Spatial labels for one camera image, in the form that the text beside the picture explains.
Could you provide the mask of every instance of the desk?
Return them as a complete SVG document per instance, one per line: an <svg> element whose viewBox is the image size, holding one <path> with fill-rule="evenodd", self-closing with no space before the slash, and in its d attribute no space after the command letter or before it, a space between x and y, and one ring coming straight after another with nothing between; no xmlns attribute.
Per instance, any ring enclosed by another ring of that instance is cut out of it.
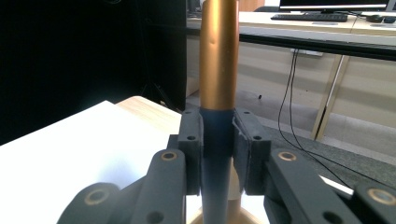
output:
<svg viewBox="0 0 396 224"><path fill-rule="evenodd" d="M240 41L396 61L396 29L380 28L380 34L386 35L369 34L362 30L370 30L371 23L356 23L356 17L352 16L348 16L347 22L329 26L310 21L271 21L274 14L239 12ZM187 34L198 35L200 27L201 20L187 20Z"/></svg>
<svg viewBox="0 0 396 224"><path fill-rule="evenodd" d="M133 97L120 106L103 102L0 146L0 223L56 223L90 184L135 182L169 133L178 132L179 120L178 113Z"/></svg>

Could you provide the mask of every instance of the screw hole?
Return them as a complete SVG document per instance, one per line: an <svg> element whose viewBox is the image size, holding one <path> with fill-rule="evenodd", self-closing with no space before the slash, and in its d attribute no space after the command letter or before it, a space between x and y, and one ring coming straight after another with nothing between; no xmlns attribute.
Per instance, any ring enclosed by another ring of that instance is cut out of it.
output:
<svg viewBox="0 0 396 224"><path fill-rule="evenodd" d="M329 223L332 224L342 224L343 220L337 216L336 214L332 213L332 212L325 212L323 213L323 217L324 219L326 219L326 221L328 221Z"/></svg>
<svg viewBox="0 0 396 224"><path fill-rule="evenodd" d="M97 205L104 202L109 196L109 192L106 189L95 189L91 191L84 199L87 205Z"/></svg>
<svg viewBox="0 0 396 224"><path fill-rule="evenodd" d="M156 224L163 221L163 214L160 212L152 212L147 215L147 221L150 224Z"/></svg>
<svg viewBox="0 0 396 224"><path fill-rule="evenodd" d="M175 152L164 152L161 155L161 159L163 159L163 161L172 161L175 158L177 158L177 154Z"/></svg>
<svg viewBox="0 0 396 224"><path fill-rule="evenodd" d="M297 157L291 152L279 152L277 156L284 161L295 161Z"/></svg>

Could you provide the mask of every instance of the gold cylinder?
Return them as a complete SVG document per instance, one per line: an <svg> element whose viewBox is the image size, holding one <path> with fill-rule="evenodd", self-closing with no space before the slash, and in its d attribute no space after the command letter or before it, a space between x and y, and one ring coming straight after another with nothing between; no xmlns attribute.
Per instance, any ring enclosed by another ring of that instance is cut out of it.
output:
<svg viewBox="0 0 396 224"><path fill-rule="evenodd" d="M201 107L234 109L239 46L237 0L206 0L200 39Z"/></svg>

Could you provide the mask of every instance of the cylindrical rod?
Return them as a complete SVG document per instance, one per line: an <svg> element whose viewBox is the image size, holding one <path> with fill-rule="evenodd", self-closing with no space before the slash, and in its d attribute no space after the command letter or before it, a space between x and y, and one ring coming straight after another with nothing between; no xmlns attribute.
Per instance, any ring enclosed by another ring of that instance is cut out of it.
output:
<svg viewBox="0 0 396 224"><path fill-rule="evenodd" d="M202 196L205 224L223 224L227 220L238 44L238 1L206 0L203 5L200 40L200 112L204 120Z"/></svg>

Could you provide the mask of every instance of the white desk surface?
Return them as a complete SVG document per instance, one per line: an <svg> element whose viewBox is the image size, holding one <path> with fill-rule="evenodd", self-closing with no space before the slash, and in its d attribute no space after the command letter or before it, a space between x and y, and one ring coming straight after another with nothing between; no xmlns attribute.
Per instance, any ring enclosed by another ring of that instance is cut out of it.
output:
<svg viewBox="0 0 396 224"><path fill-rule="evenodd" d="M372 27L374 23L348 16L347 22L336 25L315 25L312 21L272 21L277 13L239 12L239 32L251 35L287 36L396 46L396 28ZM379 13L393 15L396 13ZM187 27L199 29L200 19L187 19Z"/></svg>
<svg viewBox="0 0 396 224"><path fill-rule="evenodd" d="M159 130L103 102L0 147L0 223L56 223L97 182L124 188L167 145Z"/></svg>

